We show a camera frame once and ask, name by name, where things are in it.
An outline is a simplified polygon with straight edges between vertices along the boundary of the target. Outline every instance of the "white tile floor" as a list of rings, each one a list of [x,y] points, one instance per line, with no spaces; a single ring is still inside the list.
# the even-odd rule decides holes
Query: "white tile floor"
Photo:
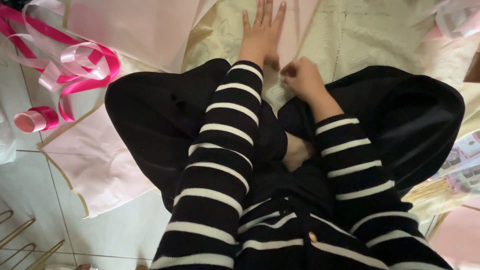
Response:
[[[22,70],[0,54],[0,106],[7,119],[32,106],[56,108],[58,93],[40,87],[38,77],[37,71]],[[90,111],[104,91],[75,94],[75,117]],[[85,213],[79,198],[37,150],[37,145],[51,132],[23,134],[12,128],[18,151],[15,162],[0,165],[0,212],[12,209],[15,214],[0,226],[0,237],[29,219],[35,218],[36,222],[0,250],[0,261],[28,243],[35,243],[37,251],[48,251],[65,240],[47,264],[90,263],[100,270],[133,270],[137,264],[150,264],[170,218],[160,195],[149,192],[108,213],[82,219]],[[420,230],[427,233],[430,227],[431,222],[424,223]],[[41,252],[34,252],[18,269],[24,269],[40,255]],[[7,266],[13,266],[20,258],[18,255]]]

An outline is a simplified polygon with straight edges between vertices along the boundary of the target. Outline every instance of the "person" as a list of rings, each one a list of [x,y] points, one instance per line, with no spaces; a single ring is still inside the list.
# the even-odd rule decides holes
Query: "person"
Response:
[[[243,12],[238,61],[211,97],[189,148],[173,212],[150,269],[419,269],[450,266],[428,245],[379,156],[302,57],[280,69],[277,46],[286,12],[259,0],[255,22]],[[335,196],[334,211],[283,191],[254,205],[251,160],[258,135],[264,65],[307,102],[313,145]]]

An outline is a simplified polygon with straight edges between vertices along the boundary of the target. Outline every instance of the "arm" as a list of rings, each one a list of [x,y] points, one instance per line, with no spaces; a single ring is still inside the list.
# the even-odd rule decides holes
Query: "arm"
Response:
[[[390,269],[450,269],[419,232],[417,217],[408,213],[411,204],[400,200],[358,119],[343,113],[316,66],[302,58],[282,72],[317,122],[314,145],[342,225]]]
[[[205,123],[189,149],[188,166],[180,176],[172,217],[151,269],[232,269],[235,238],[249,191],[253,145],[258,132],[264,61],[276,44],[285,5],[270,25],[271,0],[260,2],[258,16],[267,24],[245,32],[239,61],[212,95]]]

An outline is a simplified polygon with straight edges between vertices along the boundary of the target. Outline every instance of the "plastic wrap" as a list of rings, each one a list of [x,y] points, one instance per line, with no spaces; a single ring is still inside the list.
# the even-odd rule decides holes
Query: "plastic wrap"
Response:
[[[0,108],[0,164],[15,160],[16,146],[12,128]]]

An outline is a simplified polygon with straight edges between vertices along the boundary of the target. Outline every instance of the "cream blanket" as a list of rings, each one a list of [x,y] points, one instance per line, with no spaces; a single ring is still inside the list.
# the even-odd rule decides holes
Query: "cream blanket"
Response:
[[[233,64],[241,45],[241,12],[248,10],[253,21],[255,3],[219,0],[191,31],[182,70],[219,57]],[[445,40],[421,43],[433,26],[433,16],[422,13],[433,4],[433,0],[319,0],[298,57],[313,60],[325,83],[370,65],[394,66],[439,79],[465,99],[461,138],[480,129],[480,84],[463,83],[480,35],[451,44]],[[277,74],[265,71],[264,99],[274,109],[292,97]]]

